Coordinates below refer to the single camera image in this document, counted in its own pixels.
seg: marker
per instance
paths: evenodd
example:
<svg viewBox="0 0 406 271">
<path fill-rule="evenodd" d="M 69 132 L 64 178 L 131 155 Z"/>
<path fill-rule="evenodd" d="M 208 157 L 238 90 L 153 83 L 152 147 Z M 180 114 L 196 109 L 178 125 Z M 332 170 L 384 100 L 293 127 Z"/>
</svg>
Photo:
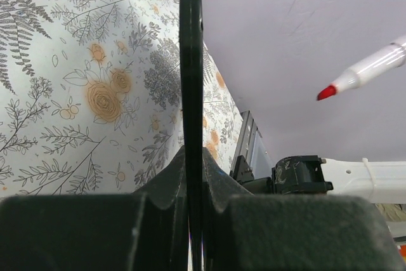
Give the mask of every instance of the marker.
<svg viewBox="0 0 406 271">
<path fill-rule="evenodd" d="M 347 89 L 359 88 L 382 73 L 402 66 L 405 62 L 406 36 L 402 36 L 347 68 L 343 74 L 318 94 L 317 100 L 324 100 Z"/>
</svg>

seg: white plastic part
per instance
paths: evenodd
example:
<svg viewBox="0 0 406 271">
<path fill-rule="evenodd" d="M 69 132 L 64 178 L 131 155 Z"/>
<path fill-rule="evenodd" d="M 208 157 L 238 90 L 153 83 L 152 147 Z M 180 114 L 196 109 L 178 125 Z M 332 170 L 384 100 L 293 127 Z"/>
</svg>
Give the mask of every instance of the white plastic part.
<svg viewBox="0 0 406 271">
<path fill-rule="evenodd" d="M 395 39 L 378 52 L 347 68 L 331 84 L 337 93 L 363 86 L 382 73 L 402 66 L 406 62 L 406 36 Z"/>
<path fill-rule="evenodd" d="M 393 238 L 396 237 L 403 237 L 405 236 L 406 232 L 406 222 L 400 221 L 400 222 L 386 222 L 388 224 L 389 231 L 391 232 L 391 235 Z"/>
<path fill-rule="evenodd" d="M 406 204 L 406 162 L 344 162 L 326 159 L 324 180 L 329 195 L 354 195 L 371 203 Z"/>
</svg>

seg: white ceiling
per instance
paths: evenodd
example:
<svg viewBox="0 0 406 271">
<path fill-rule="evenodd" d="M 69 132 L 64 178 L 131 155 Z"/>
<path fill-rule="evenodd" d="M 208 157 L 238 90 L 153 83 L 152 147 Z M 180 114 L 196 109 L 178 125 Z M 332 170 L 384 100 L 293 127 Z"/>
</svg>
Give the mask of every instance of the white ceiling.
<svg viewBox="0 0 406 271">
<path fill-rule="evenodd" d="M 274 160 L 406 161 L 406 66 L 316 102 L 347 66 L 406 34 L 406 0 L 203 0 L 204 39 Z"/>
</svg>

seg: floral paper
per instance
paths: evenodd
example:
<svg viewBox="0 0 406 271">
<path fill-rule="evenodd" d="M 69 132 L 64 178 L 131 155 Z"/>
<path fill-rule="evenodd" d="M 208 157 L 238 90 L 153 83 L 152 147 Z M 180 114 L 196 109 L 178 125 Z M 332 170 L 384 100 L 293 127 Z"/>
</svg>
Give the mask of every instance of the floral paper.
<svg viewBox="0 0 406 271">
<path fill-rule="evenodd" d="M 0 197 L 133 192 L 183 144 L 179 0 L 0 0 Z M 204 146 L 242 119 L 204 48 Z"/>
</svg>

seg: white cable tie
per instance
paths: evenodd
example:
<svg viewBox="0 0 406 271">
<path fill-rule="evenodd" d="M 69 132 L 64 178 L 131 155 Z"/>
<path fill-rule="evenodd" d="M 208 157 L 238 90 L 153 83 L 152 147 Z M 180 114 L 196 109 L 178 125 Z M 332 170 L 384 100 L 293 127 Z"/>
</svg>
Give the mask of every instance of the white cable tie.
<svg viewBox="0 0 406 271">
<path fill-rule="evenodd" d="M 370 196 L 369 196 L 369 200 L 371 201 L 371 199 L 373 198 L 373 196 L 375 194 L 376 179 L 375 179 L 374 172 L 369 164 L 368 159 L 362 158 L 362 162 L 363 162 L 363 165 L 365 165 L 365 167 L 367 168 L 369 175 L 370 175 L 370 179 L 372 180 L 372 192 L 370 193 Z"/>
</svg>

